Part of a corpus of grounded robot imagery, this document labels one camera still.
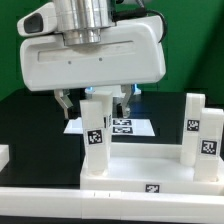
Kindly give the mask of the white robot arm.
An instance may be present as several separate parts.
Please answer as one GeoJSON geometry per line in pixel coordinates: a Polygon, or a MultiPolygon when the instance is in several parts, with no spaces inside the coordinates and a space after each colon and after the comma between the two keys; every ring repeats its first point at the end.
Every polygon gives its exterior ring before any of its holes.
{"type": "Polygon", "coordinates": [[[25,38],[20,63],[31,91],[52,90],[65,111],[76,88],[119,85],[117,113],[130,115],[133,86],[156,83],[166,73],[164,16],[144,6],[117,12],[117,0],[51,0],[17,23],[25,38]]]}

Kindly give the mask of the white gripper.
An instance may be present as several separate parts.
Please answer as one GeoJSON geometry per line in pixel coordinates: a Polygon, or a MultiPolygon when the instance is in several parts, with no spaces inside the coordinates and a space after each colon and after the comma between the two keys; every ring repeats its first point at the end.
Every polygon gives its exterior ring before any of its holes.
{"type": "Polygon", "coordinates": [[[55,90],[66,119],[73,109],[68,89],[122,85],[122,115],[128,118],[132,84],[156,83],[166,73],[166,20],[158,11],[117,12],[108,2],[49,2],[20,19],[17,30],[24,38],[25,85],[55,90]]]}

